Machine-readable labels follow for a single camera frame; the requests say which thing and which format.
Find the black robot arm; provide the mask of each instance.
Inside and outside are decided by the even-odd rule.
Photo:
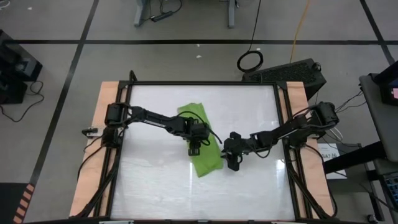
[[[129,117],[122,120],[123,111],[127,110]],[[157,114],[139,106],[130,106],[126,103],[112,103],[108,105],[105,124],[109,128],[126,128],[133,122],[142,122],[164,128],[168,133],[174,136],[180,136],[189,141],[189,156],[198,156],[200,154],[201,144],[209,145],[209,134],[214,134],[207,123],[199,123],[199,120],[193,118],[184,118],[180,116],[167,117]]]
[[[300,147],[311,135],[322,137],[325,131],[333,128],[339,122],[332,103],[321,102],[308,107],[303,114],[298,114],[283,125],[272,131],[261,131],[250,134],[249,139],[243,139],[240,134],[232,132],[224,141],[222,157],[227,160],[228,168],[238,171],[242,155],[250,152],[264,152],[271,149],[281,138],[288,138],[293,147]]]

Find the green towel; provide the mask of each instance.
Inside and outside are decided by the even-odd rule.
[[[196,104],[196,103],[190,103],[188,105],[182,106],[178,109],[178,112],[181,113],[183,111],[191,111],[196,113],[197,115],[200,116],[201,119],[203,119],[207,124],[209,124],[209,120],[207,119],[205,109],[201,103]],[[194,114],[191,113],[185,113],[181,114],[181,116],[184,116],[186,118],[192,117],[195,119],[198,119],[199,122],[200,119],[197,118]],[[199,156],[191,156],[192,163],[195,166],[195,170],[197,171],[198,177],[203,177],[204,175],[209,174],[211,171],[216,170],[216,169],[222,169],[223,168],[223,160],[220,157],[221,156],[221,151],[220,148],[218,147],[217,141],[214,137],[214,135],[210,134],[209,135],[209,146],[201,145],[200,146],[200,155]]]

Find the white tabletop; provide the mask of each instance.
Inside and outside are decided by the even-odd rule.
[[[130,100],[166,116],[189,103],[203,103],[222,141],[231,131],[248,138],[279,126],[272,86],[138,85]],[[198,178],[185,141],[162,128],[133,123],[124,137],[111,218],[294,220],[282,159],[279,142],[266,159],[244,156],[238,172],[224,163]]]

